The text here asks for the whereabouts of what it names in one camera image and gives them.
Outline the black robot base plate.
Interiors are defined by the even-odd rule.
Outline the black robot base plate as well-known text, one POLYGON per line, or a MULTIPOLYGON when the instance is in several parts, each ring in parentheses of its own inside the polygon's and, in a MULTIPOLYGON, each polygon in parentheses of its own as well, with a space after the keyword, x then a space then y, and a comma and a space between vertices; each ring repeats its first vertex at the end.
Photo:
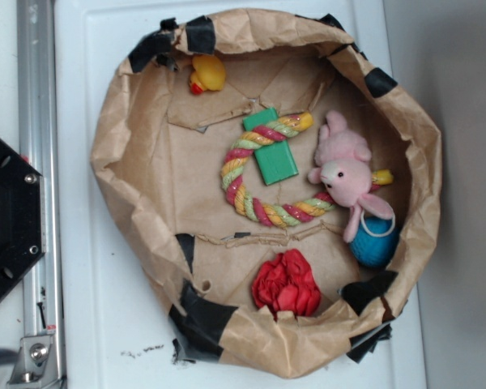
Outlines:
POLYGON ((41 175, 0 139, 0 302, 43 253, 41 175))

